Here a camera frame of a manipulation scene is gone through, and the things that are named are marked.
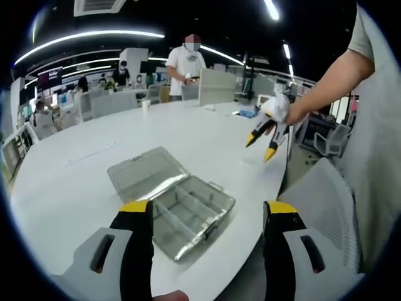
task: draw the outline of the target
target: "black ceiling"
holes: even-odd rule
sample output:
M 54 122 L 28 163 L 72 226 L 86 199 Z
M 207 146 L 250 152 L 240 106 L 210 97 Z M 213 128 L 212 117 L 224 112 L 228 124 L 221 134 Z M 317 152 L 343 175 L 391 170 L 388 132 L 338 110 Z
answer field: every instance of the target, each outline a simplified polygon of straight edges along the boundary
M 167 57 L 185 35 L 197 33 L 202 44 L 242 60 L 246 51 L 269 60 L 267 68 L 288 73 L 283 43 L 291 50 L 294 74 L 318 80 L 342 54 L 350 40 L 355 20 L 355 2 L 346 0 L 273 0 L 280 15 L 273 21 L 264 0 L 159 1 L 127 0 L 118 14 L 74 18 L 74 0 L 50 1 L 43 21 L 36 26 L 36 41 L 29 34 L 19 55 L 55 38 L 89 30 L 138 29 L 162 33 L 165 38 L 101 36 L 81 38 L 50 46 L 16 66 L 24 75 L 46 62 L 74 53 L 100 49 L 146 47 L 153 56 Z M 101 58 L 115 55 L 102 54 Z M 70 63 L 95 60 L 82 56 Z M 205 54 L 207 65 L 233 62 Z

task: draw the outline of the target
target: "white round table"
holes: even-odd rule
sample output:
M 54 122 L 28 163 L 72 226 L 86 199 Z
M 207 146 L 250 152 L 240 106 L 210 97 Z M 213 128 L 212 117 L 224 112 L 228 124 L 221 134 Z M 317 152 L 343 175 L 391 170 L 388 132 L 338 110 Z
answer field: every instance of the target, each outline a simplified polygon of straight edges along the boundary
M 255 119 L 231 114 L 237 103 L 208 111 L 197 101 L 134 109 L 70 127 L 29 150 L 15 181 L 11 211 L 28 248 L 47 274 L 62 274 L 73 253 L 123 205 L 107 169 L 158 146 L 204 181 L 236 199 L 225 231 L 196 260 L 176 263 L 155 246 L 152 291 L 183 290 L 191 301 L 214 300 L 247 260 L 262 232 L 263 201 L 276 199 L 287 143 L 263 163 L 271 137 L 245 148 Z

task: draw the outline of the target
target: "white cup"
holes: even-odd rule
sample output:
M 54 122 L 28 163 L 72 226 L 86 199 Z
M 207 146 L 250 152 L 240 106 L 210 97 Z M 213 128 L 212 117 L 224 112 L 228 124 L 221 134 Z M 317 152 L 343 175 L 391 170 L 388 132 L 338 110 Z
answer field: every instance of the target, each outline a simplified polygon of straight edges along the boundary
M 147 113 L 149 111 L 150 107 L 150 100 L 142 100 L 142 110 L 144 113 Z

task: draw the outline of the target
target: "blue object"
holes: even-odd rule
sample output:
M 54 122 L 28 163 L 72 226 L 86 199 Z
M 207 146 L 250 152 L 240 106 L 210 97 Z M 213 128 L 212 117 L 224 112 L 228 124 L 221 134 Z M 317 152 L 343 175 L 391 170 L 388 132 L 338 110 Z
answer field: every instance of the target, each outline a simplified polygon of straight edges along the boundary
M 241 111 L 239 111 L 238 115 L 239 115 L 239 116 L 242 116 L 242 117 L 246 117 L 246 118 L 253 118 L 253 117 L 256 116 L 256 114 L 255 114 L 254 112 L 252 112 L 252 111 L 247 111 L 247 110 L 241 110 Z

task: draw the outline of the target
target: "clear plastic organizer box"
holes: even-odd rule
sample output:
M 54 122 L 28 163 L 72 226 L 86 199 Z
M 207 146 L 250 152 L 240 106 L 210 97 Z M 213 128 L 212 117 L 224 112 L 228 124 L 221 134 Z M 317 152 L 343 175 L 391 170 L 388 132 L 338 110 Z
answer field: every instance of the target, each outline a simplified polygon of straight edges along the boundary
M 153 201 L 154 242 L 175 261 L 205 241 L 235 204 L 219 186 L 189 174 L 163 147 L 107 173 L 124 203 Z

